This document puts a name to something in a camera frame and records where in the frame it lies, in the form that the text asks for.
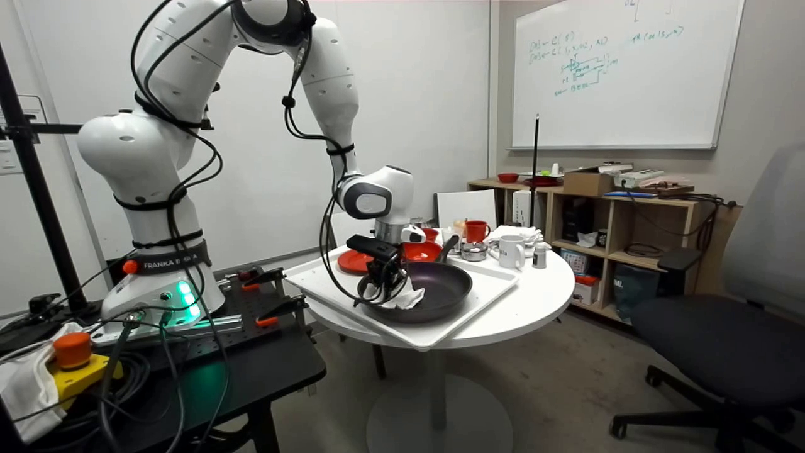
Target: chair wheel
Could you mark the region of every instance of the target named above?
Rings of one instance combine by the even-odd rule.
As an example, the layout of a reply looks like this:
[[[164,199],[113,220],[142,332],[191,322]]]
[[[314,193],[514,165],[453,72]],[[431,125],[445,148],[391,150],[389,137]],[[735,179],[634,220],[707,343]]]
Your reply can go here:
[[[662,374],[653,372],[652,368],[645,369],[645,386],[659,387],[662,386]]]
[[[611,437],[626,437],[626,422],[611,420],[608,436],[611,436]]]

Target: black cable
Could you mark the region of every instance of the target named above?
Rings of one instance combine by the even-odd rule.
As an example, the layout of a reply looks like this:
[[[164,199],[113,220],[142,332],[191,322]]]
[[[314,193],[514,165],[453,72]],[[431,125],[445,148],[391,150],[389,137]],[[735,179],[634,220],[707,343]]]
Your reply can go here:
[[[338,284],[338,279],[335,276],[332,272],[332,265],[328,265],[328,249],[326,249],[326,237],[332,231],[332,211],[335,211],[335,199],[336,199],[336,183],[346,179],[346,148],[341,144],[336,144],[335,138],[325,137],[325,133],[303,133],[296,121],[293,121],[293,91],[296,91],[296,82],[303,72],[303,66],[307,66],[307,57],[309,57],[309,50],[312,50],[312,38],[303,41],[301,50],[298,50],[298,57],[296,57],[296,66],[293,66],[293,75],[292,75],[292,82],[288,82],[288,91],[287,95],[282,99],[282,106],[283,106],[283,129],[293,137],[293,138],[301,138],[301,140],[325,140],[326,148],[332,148],[332,155],[338,155],[341,158],[341,174],[335,174],[332,177],[332,197],[322,211],[322,221],[318,221],[318,260],[322,260],[322,267],[326,272],[326,276],[332,279],[332,284],[343,295],[348,298],[355,304],[382,304],[385,300],[374,301],[374,300],[365,300],[365,298],[356,298],[351,295],[348,289],[343,289]]]
[[[166,447],[166,451],[176,451],[176,446],[177,446],[177,441],[181,441],[181,433],[182,433],[182,425],[185,425],[182,389],[181,389],[177,369],[176,369],[176,363],[174,363],[174,354],[170,354],[170,348],[169,348],[169,340],[166,340],[166,330],[164,330],[164,328],[159,330],[159,337],[160,337],[160,349],[164,349],[164,354],[166,354],[170,377],[174,377],[174,382],[176,382],[177,425],[176,425],[176,433],[174,433],[170,446]]]
[[[63,304],[67,301],[72,295],[78,295],[81,289],[86,289],[86,284],[91,284],[92,279],[97,279],[108,267],[101,267],[94,275],[91,275],[87,279],[82,279],[72,291],[63,295],[63,298],[55,298],[48,301],[48,309],[55,306],[55,304]],[[19,309],[19,311],[4,311],[0,314],[0,319],[14,319],[14,318],[28,318],[30,309]]]
[[[702,220],[702,225],[693,226],[691,231],[680,233],[680,237],[697,233],[697,249],[703,255],[708,249],[708,243],[711,243],[711,231],[714,231],[714,225],[717,225],[717,213],[725,207],[725,199],[714,197],[714,193],[686,193],[683,199],[711,203],[711,210]]]
[[[152,61],[152,66],[145,70],[145,80],[138,82],[140,94],[142,94],[150,104],[156,104],[169,119],[176,119],[176,115],[174,115],[164,104],[159,104],[159,99],[156,99],[156,95],[150,94],[150,87],[147,87],[152,70],[160,66],[160,61],[164,61],[166,55],[170,55],[182,41],[189,41],[191,35],[195,35],[205,23],[210,23],[210,20],[213,20],[219,13],[223,13],[229,4],[231,4],[231,2],[223,2],[223,4],[216,8],[210,16],[205,16],[197,25],[194,25],[189,32],[182,32],[176,43],[170,43],[170,46]],[[170,189],[170,193],[169,193],[169,210],[166,210],[169,233],[170,233],[170,240],[174,240],[176,255],[181,255],[181,251],[185,251],[185,243],[177,240],[181,231],[177,231],[177,225],[176,225],[176,203],[177,203],[177,199],[182,197],[185,189],[216,179],[216,177],[223,172],[223,158],[220,158],[220,154],[216,150],[216,145],[213,145],[210,140],[205,140],[204,137],[197,137],[195,131],[191,131],[185,123],[177,123],[177,121],[176,121],[174,125],[177,125],[182,133],[194,137],[195,140],[201,140],[201,144],[210,150],[210,158],[209,158],[204,165],[197,165],[191,177],[185,177],[182,181],[177,181],[177,183]],[[216,165],[209,177],[197,179],[210,163],[219,163],[219,165]],[[195,291],[194,304],[197,304],[197,306],[204,309],[204,318],[210,318],[210,311],[209,311],[209,306],[205,306],[205,301],[204,301],[205,281],[204,281],[201,267],[197,267],[197,265],[185,267],[182,275],[185,275],[185,281],[189,281],[189,284],[194,286],[194,291]],[[220,363],[223,363],[223,368],[225,368],[225,382],[223,382],[223,387],[220,387],[216,410],[213,410],[213,415],[210,415],[210,420],[209,420],[209,425],[205,425],[205,431],[204,431],[204,436],[201,436],[201,444],[204,444],[205,436],[210,433],[210,427],[213,427],[213,422],[216,422],[216,417],[219,417],[219,413],[220,413],[220,407],[223,407],[225,392],[229,392],[225,348],[223,348],[223,343],[220,343],[220,337],[219,337],[219,332],[216,332],[216,325],[210,325],[210,332],[213,332],[213,343],[216,343],[216,348],[219,348],[219,352],[220,352]]]
[[[123,322],[123,332],[121,332],[121,337],[108,358],[108,368],[102,369],[102,377],[101,377],[97,425],[101,425],[101,433],[102,433],[108,447],[114,453],[121,453],[123,447],[118,446],[114,433],[109,431],[109,415],[104,407],[104,397],[108,397],[109,374],[118,366],[121,349],[123,349],[131,330],[133,330],[133,325]]]
[[[104,403],[114,413],[125,415],[127,420],[142,422],[135,415],[131,415],[127,410],[123,410],[123,405],[140,392],[140,387],[145,386],[145,381],[150,374],[150,366],[140,354],[121,354],[118,363],[123,366],[125,372],[123,372],[121,386],[113,389],[113,397],[102,397],[101,392],[92,394],[91,389],[81,392],[78,397],[94,397],[97,405]],[[48,446],[35,446],[31,451],[39,451],[39,453],[82,451],[87,441],[97,437],[101,436],[97,405],[94,405],[94,410],[87,410],[87,413],[81,413],[78,417],[69,417],[81,403],[82,401],[72,403],[67,417],[48,437]]]
[[[142,85],[142,80],[138,79],[135,72],[135,50],[140,46],[140,38],[142,32],[150,27],[150,23],[156,20],[156,16],[169,4],[170,0],[164,0],[156,9],[150,9],[150,16],[142,20],[142,25],[135,30],[135,38],[133,38],[133,46],[131,46],[131,52],[127,52],[127,70],[131,70],[131,79],[135,82],[135,87],[159,108],[164,110],[166,115],[170,115],[170,110],[166,110],[159,99]]]

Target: round white table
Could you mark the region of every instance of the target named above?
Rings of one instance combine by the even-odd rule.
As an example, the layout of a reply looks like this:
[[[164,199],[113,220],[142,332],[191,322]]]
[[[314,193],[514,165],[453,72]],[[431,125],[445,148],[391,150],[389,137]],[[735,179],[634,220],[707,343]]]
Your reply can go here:
[[[552,251],[547,251],[546,269],[527,262],[514,289],[428,352],[424,381],[401,381],[385,387],[366,422],[369,453],[512,451],[509,417],[501,401],[478,382],[445,374],[436,354],[439,349],[502,343],[547,325],[569,306],[572,281],[571,267]],[[338,334],[382,348],[406,348],[317,300],[307,300],[307,304],[322,325]]]

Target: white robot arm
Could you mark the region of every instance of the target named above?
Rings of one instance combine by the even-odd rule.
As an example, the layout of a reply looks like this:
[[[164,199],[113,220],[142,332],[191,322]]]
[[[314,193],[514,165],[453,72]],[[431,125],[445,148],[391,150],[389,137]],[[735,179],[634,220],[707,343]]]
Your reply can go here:
[[[177,168],[191,158],[194,144],[204,140],[195,131],[204,125],[205,101],[234,47],[287,52],[296,61],[292,82],[301,79],[318,121],[336,203],[348,216],[377,220],[377,233],[399,242],[411,177],[391,165],[374,174],[355,168],[355,72],[336,27],[314,17],[307,0],[160,2],[140,30],[152,30],[152,43],[142,52],[138,52],[140,32],[133,43],[138,108],[92,119],[78,133],[86,163],[109,183],[133,237],[127,275],[102,300],[102,319],[142,306],[160,309],[166,319],[164,306],[174,306],[177,311],[174,322],[181,325],[223,304],[185,193],[197,172],[181,179]]]

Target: cabinet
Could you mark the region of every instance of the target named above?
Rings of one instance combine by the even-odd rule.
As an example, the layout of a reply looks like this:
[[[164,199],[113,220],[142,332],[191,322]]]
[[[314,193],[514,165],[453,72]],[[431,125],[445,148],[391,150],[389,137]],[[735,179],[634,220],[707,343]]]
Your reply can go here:
[[[469,181],[469,189],[496,189],[498,221],[509,221],[512,193],[522,183],[498,183],[493,179]],[[697,249],[707,207],[686,199],[628,199],[628,197],[575,197],[562,193],[560,187],[536,189],[541,207],[541,231],[546,242],[569,260],[581,256],[579,275],[592,275],[596,286],[585,301],[572,300],[575,306],[604,314],[615,322],[623,319],[623,291],[615,298],[615,281],[623,272],[657,275],[659,255],[668,249]],[[589,242],[579,243],[575,231],[591,231]],[[680,291],[691,291],[697,267],[675,281]]]

